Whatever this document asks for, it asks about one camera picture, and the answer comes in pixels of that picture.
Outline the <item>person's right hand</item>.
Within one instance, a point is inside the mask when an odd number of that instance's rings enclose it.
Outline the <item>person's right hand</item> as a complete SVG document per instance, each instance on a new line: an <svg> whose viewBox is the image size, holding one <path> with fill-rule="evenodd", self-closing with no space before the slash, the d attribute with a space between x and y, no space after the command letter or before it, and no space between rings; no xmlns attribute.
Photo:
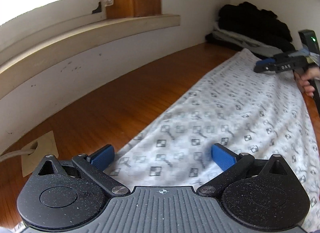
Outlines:
<svg viewBox="0 0 320 233"><path fill-rule="evenodd" d="M315 88L311 85L310 81L319 80L319 67L309 68L302 75L295 71L293 73L300 92L306 94L309 97L313 97L315 93Z"/></svg>

